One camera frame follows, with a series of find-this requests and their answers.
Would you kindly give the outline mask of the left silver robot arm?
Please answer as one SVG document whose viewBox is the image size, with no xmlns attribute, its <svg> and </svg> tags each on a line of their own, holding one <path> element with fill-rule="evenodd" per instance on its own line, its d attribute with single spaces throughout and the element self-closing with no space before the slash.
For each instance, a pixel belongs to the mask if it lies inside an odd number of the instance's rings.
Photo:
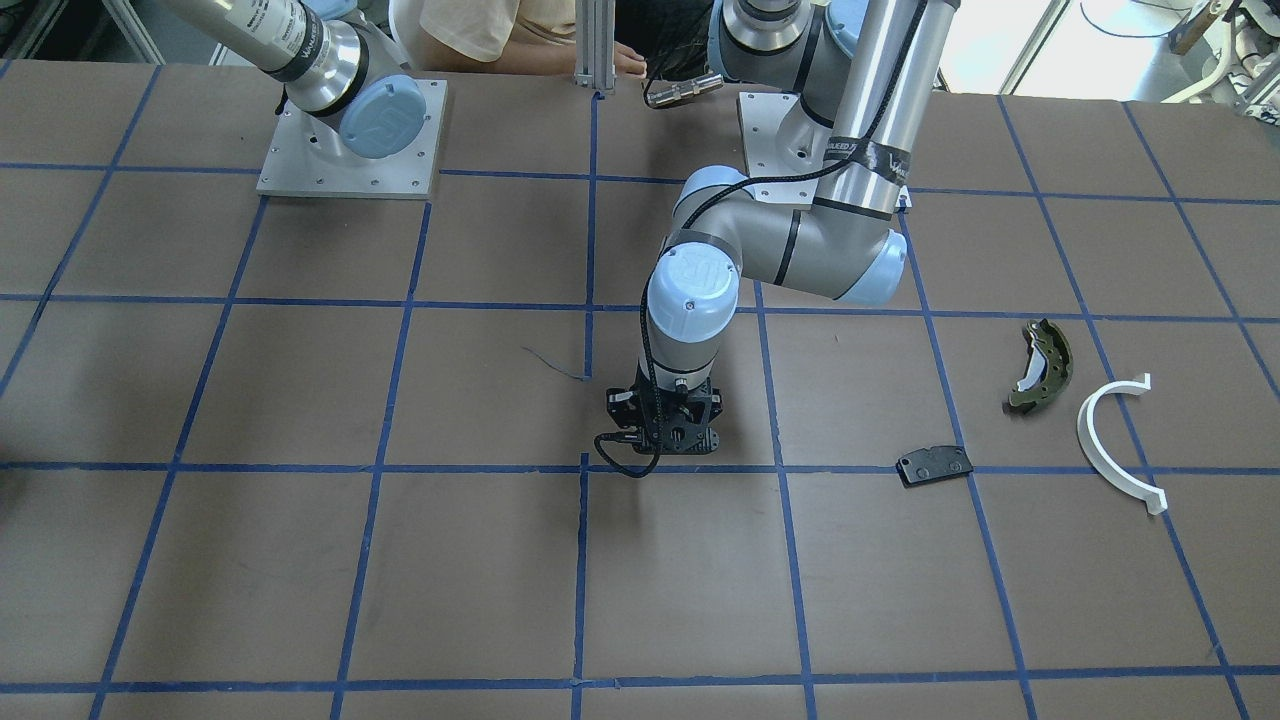
<svg viewBox="0 0 1280 720">
<path fill-rule="evenodd" d="M 718 1 L 707 59 L 744 92 L 748 172 L 685 182 L 644 284 L 634 383 L 612 388 L 614 442 L 705 455 L 710 372 L 745 281 L 846 304 L 892 299 L 908 258 L 892 228 L 956 1 Z"/>
</svg>

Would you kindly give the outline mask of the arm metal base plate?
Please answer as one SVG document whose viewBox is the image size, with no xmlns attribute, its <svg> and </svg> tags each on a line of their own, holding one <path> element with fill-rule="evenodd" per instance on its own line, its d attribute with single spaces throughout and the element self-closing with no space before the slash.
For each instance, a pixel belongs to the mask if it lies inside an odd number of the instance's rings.
<svg viewBox="0 0 1280 720">
<path fill-rule="evenodd" d="M 739 94 L 739 119 L 742 128 L 744 156 L 750 177 L 799 176 L 820 169 L 831 128 L 814 122 L 800 105 L 796 94 L 742 91 Z M 906 211 L 913 208 L 909 187 L 877 179 L 859 196 L 868 208 Z M 763 202 L 791 209 L 809 208 L 818 179 L 797 183 L 762 183 L 750 190 Z"/>
<path fill-rule="evenodd" d="M 287 101 L 278 118 L 256 190 L 293 199 L 429 200 L 436 177 L 448 82 L 416 79 L 425 122 L 404 149 L 366 159 L 349 151 L 332 128 Z"/>
</svg>

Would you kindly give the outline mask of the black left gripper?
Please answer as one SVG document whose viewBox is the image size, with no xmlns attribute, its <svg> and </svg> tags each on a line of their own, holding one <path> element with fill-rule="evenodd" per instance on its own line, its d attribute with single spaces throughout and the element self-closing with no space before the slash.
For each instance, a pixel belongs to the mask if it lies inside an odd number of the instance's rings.
<svg viewBox="0 0 1280 720">
<path fill-rule="evenodd" d="M 605 410 L 620 428 L 605 438 L 630 445 L 637 454 L 708 455 L 721 446 L 710 424 L 723 410 L 722 396 L 709 380 L 689 391 L 635 380 L 626 389 L 609 388 Z"/>
</svg>

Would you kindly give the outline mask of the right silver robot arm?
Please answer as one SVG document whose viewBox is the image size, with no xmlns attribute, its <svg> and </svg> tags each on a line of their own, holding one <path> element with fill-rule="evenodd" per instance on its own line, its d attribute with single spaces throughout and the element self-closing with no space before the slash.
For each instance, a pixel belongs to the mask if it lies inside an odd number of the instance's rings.
<svg viewBox="0 0 1280 720">
<path fill-rule="evenodd" d="M 380 159 L 422 129 L 410 59 L 356 1 L 169 1 L 180 19 L 283 85 L 353 154 Z"/>
</svg>

